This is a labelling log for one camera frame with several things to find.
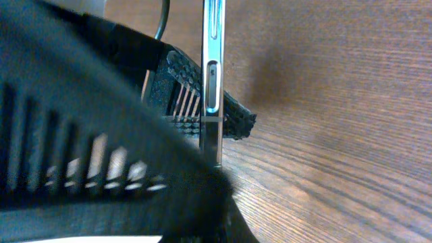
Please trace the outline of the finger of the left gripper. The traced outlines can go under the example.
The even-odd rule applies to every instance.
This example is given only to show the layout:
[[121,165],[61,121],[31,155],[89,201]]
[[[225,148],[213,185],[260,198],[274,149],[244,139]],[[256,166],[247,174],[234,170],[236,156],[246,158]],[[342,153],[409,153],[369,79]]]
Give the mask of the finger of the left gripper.
[[[184,136],[198,138],[201,87],[200,66],[179,48],[165,45],[158,69],[148,73],[142,98]],[[248,138],[257,115],[228,92],[223,95],[223,137]]]

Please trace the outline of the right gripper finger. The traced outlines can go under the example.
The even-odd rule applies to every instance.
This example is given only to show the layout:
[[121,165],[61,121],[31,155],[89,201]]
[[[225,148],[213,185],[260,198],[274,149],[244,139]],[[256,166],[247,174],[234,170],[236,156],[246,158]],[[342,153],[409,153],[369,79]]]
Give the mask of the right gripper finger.
[[1,241],[255,242],[200,134],[149,107],[144,84],[49,6],[1,2]]

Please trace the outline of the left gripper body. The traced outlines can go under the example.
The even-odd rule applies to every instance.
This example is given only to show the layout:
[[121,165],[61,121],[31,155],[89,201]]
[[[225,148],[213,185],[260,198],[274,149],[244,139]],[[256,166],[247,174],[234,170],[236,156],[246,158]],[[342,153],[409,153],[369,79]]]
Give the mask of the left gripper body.
[[70,24],[84,42],[126,77],[130,86],[141,87],[146,73],[157,70],[166,47],[164,42],[89,13],[59,6],[49,6],[48,9]]

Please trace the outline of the black smartphone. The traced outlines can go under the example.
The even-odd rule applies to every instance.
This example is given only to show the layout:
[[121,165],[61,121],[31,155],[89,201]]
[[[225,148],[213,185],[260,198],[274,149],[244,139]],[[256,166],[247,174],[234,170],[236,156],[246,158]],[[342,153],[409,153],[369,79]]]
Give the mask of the black smartphone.
[[199,146],[216,167],[222,162],[225,6],[226,0],[203,1]]

